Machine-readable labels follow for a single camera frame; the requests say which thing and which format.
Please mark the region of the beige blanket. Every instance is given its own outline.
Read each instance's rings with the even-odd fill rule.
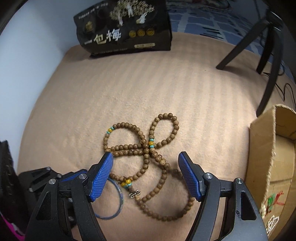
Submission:
[[[255,71],[259,56],[247,50],[224,71],[215,66],[233,45],[199,35],[174,33],[169,52],[145,52],[89,59],[80,46],[72,47],[38,98],[25,128],[18,172],[51,166],[62,174],[88,169],[103,155],[106,130],[117,122],[136,124],[148,137],[151,122],[160,113],[178,117],[176,138],[162,147],[162,154],[177,167],[186,151],[193,162],[220,179],[244,177],[248,157],[249,124],[263,95],[267,77]],[[287,76],[278,79],[282,87]],[[269,106],[283,103],[277,90]],[[288,94],[286,105],[294,107]],[[156,141],[169,136],[169,121],[160,121]],[[126,129],[114,131],[109,145],[138,143]],[[142,166],[142,157],[123,156],[114,161],[113,172],[129,176]],[[157,184],[160,170],[150,164],[146,174],[133,182],[147,194]],[[124,193],[124,207],[112,220],[98,220],[110,241],[185,240],[198,210],[198,202],[183,218],[161,222],[143,214]],[[168,177],[148,206],[161,215],[175,215],[187,201],[182,183]],[[223,201],[212,239],[221,227]],[[111,215],[118,208],[117,192],[107,182],[95,212]],[[79,239],[79,232],[74,231]]]

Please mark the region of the white wall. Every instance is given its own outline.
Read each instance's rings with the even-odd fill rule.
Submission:
[[[79,44],[73,16],[98,0],[29,0],[0,35],[0,140],[17,166],[31,110],[66,51]]]

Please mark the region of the black package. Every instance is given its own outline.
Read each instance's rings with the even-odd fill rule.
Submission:
[[[105,0],[74,16],[80,45],[92,57],[170,50],[165,0]]]

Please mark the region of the bead necklace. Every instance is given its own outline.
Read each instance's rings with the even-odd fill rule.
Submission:
[[[168,138],[162,140],[161,142],[155,143],[154,130],[161,119],[171,119],[173,122],[174,128]],[[116,145],[109,148],[108,138],[111,132],[118,128],[126,128],[136,132],[141,140],[140,144]],[[177,216],[161,216],[158,213],[155,213],[149,210],[146,206],[146,202],[148,202],[150,199],[152,199],[156,194],[160,192],[160,190],[162,189],[168,177],[168,173],[172,174],[172,176],[176,178],[179,178],[181,180],[183,179],[182,173],[177,168],[173,169],[170,166],[170,164],[166,162],[166,159],[163,158],[162,155],[158,154],[158,152],[156,151],[156,149],[159,149],[162,146],[170,143],[175,138],[176,134],[178,133],[178,130],[179,130],[179,121],[177,121],[177,117],[174,116],[172,113],[164,113],[164,114],[159,114],[158,117],[156,117],[152,122],[149,130],[149,141],[145,139],[145,135],[143,134],[143,131],[141,131],[139,127],[128,122],[121,122],[121,123],[114,124],[111,128],[108,129],[104,137],[104,143],[103,143],[104,150],[111,152],[114,157],[123,156],[123,155],[124,156],[139,155],[144,157],[143,167],[133,176],[125,177],[125,176],[115,175],[114,173],[110,173],[110,178],[112,178],[113,180],[119,181],[121,183],[121,186],[126,188],[130,192],[129,196],[135,199],[135,201],[137,202],[137,205],[140,207],[143,213],[157,220],[172,221],[172,220],[177,220],[178,218],[183,217],[183,215],[187,214],[187,212],[191,209],[191,207],[194,204],[193,202],[195,200],[194,197],[189,196],[186,206]],[[141,192],[133,188],[132,182],[140,178],[143,174],[145,174],[146,170],[149,167],[150,158],[153,158],[158,163],[159,168],[162,170],[162,174],[156,187],[151,192],[149,192],[146,196],[140,198],[139,195],[141,194]]]

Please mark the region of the blue patterned carpet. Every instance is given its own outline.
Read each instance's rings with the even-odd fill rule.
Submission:
[[[247,19],[228,12],[208,12],[177,6],[167,6],[167,8],[173,32],[199,34],[237,45],[252,27]],[[260,38],[253,41],[246,49],[261,55],[263,47],[260,45]],[[286,75],[293,80],[289,68],[285,64],[284,66]]]

